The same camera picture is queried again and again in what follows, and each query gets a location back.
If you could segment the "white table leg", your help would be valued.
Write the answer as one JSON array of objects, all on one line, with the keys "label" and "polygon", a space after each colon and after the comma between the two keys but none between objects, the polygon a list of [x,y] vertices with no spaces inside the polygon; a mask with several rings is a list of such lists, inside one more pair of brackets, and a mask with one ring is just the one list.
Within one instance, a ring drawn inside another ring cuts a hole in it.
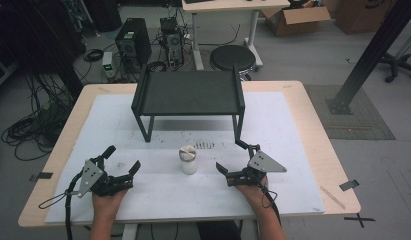
[{"label": "white table leg", "polygon": [[136,240],[138,232],[137,224],[125,224],[121,240]]}]

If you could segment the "grey floor mat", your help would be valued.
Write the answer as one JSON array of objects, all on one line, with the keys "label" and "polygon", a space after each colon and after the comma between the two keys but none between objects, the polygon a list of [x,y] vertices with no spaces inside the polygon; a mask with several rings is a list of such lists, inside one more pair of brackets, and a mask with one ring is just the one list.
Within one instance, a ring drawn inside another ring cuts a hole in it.
[{"label": "grey floor mat", "polygon": [[336,96],[340,88],[340,85],[305,86],[330,139],[395,140],[392,131],[363,89],[360,89],[353,98],[348,113],[333,113],[328,102]]}]

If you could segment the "black office chair base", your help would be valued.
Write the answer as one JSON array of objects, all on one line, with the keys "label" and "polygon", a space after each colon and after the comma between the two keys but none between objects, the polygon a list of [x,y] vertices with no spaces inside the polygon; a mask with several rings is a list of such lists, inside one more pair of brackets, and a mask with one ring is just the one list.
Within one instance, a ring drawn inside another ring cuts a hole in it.
[{"label": "black office chair base", "polygon": [[379,60],[382,64],[388,64],[391,69],[391,75],[385,78],[386,83],[391,83],[398,76],[398,69],[404,68],[411,71],[411,64],[408,63],[408,59],[411,57],[410,54],[405,54],[400,57],[394,57],[389,53],[385,53]]}]

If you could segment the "person's dark pants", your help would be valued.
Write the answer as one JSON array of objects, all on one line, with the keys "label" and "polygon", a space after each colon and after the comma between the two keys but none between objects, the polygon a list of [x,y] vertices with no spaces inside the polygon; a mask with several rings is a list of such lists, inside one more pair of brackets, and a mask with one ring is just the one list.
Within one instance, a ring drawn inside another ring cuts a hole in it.
[{"label": "person's dark pants", "polygon": [[241,240],[240,230],[233,220],[197,223],[201,240]]}]

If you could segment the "small white jar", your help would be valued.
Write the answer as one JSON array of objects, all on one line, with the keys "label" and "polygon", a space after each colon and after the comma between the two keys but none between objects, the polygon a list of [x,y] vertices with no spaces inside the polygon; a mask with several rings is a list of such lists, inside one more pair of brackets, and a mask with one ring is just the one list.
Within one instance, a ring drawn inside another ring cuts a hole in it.
[{"label": "small white jar", "polygon": [[192,175],[197,171],[196,156],[197,152],[193,146],[185,145],[180,148],[181,169],[185,174]]}]

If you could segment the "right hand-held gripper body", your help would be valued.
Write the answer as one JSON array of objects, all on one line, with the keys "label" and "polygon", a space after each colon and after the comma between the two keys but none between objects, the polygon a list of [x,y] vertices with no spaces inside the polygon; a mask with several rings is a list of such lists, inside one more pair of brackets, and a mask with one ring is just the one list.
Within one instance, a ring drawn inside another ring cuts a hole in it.
[{"label": "right hand-held gripper body", "polygon": [[247,166],[237,172],[225,170],[228,186],[259,186],[268,172],[287,172],[283,165],[264,153],[259,145],[247,145],[246,149],[250,157]]}]

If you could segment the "small white power unit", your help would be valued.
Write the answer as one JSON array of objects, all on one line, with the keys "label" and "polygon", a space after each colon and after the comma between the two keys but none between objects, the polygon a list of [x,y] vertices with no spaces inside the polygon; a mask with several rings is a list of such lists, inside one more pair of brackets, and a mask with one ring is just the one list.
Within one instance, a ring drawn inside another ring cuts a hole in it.
[{"label": "small white power unit", "polygon": [[102,68],[107,78],[112,78],[114,76],[114,62],[113,53],[106,51],[102,58]]}]

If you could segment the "person's left hand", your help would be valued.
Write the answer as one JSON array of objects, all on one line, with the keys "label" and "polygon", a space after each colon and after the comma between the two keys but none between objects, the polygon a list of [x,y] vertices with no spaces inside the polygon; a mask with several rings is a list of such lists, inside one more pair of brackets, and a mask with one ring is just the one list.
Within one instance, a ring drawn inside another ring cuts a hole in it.
[{"label": "person's left hand", "polygon": [[92,195],[94,213],[96,215],[116,215],[127,191],[122,190],[112,196]]}]

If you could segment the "black round stool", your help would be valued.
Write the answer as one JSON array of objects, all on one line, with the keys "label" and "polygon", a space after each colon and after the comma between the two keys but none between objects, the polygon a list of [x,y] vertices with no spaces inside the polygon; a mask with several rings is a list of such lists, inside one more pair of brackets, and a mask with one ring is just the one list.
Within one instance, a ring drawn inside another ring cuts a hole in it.
[{"label": "black round stool", "polygon": [[243,81],[251,80],[249,73],[254,70],[255,62],[255,55],[248,48],[238,45],[219,46],[210,55],[210,66],[214,70],[228,71],[237,65]]}]

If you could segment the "closed cardboard box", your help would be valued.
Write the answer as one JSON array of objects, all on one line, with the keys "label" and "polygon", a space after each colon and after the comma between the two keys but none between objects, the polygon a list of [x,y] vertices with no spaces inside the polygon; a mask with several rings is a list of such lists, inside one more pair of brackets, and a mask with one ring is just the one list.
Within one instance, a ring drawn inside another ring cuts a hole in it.
[{"label": "closed cardboard box", "polygon": [[345,34],[376,32],[397,0],[344,0],[335,25]]}]

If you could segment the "black tape cross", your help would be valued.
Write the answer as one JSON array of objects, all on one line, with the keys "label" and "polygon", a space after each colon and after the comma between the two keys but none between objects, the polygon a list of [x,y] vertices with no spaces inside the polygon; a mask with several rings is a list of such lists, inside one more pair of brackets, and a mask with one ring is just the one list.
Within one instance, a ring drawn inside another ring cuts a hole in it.
[{"label": "black tape cross", "polygon": [[360,215],[360,213],[356,213],[355,217],[344,217],[344,220],[346,221],[357,221],[361,228],[365,228],[364,223],[365,222],[375,222],[376,220],[373,218],[366,218],[366,217],[362,217]]}]

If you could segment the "black metal shelf rack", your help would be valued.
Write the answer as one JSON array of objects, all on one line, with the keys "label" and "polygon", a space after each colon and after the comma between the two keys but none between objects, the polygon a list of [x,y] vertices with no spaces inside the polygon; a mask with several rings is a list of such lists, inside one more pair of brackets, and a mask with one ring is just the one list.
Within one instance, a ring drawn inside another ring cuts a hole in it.
[{"label": "black metal shelf rack", "polygon": [[234,139],[241,141],[245,100],[239,69],[228,71],[152,72],[141,70],[131,109],[146,142],[156,116],[232,117]]}]

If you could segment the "person's right hand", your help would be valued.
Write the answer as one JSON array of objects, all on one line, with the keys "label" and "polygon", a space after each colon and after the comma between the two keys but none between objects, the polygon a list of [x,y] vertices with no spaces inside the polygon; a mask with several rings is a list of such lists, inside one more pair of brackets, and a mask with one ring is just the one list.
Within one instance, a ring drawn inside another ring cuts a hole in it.
[{"label": "person's right hand", "polygon": [[270,201],[257,186],[238,185],[240,191],[254,212],[261,212],[268,208]]}]

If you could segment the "large black computer tower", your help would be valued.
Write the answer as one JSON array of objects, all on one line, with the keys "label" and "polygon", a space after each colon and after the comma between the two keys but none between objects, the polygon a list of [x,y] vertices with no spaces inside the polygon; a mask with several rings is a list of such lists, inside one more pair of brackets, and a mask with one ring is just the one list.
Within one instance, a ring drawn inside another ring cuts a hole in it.
[{"label": "large black computer tower", "polygon": [[151,45],[143,18],[128,18],[115,38],[119,51],[128,58],[147,64],[151,55]]}]

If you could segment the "white desk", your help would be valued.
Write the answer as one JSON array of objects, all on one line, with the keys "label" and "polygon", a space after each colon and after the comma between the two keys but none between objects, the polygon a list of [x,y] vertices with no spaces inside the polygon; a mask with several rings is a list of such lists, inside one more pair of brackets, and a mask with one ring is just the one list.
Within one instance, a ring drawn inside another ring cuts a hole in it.
[{"label": "white desk", "polygon": [[289,5],[288,0],[209,0],[198,3],[187,3],[181,0],[182,8],[185,12],[190,13],[192,17],[192,53],[197,70],[203,70],[204,65],[199,49],[198,38],[198,14],[202,12],[231,12],[231,11],[250,11],[250,29],[249,36],[244,39],[243,43],[254,54],[256,61],[255,66],[262,68],[264,66],[254,45],[255,33],[257,28],[258,16],[261,9],[283,8]]}]

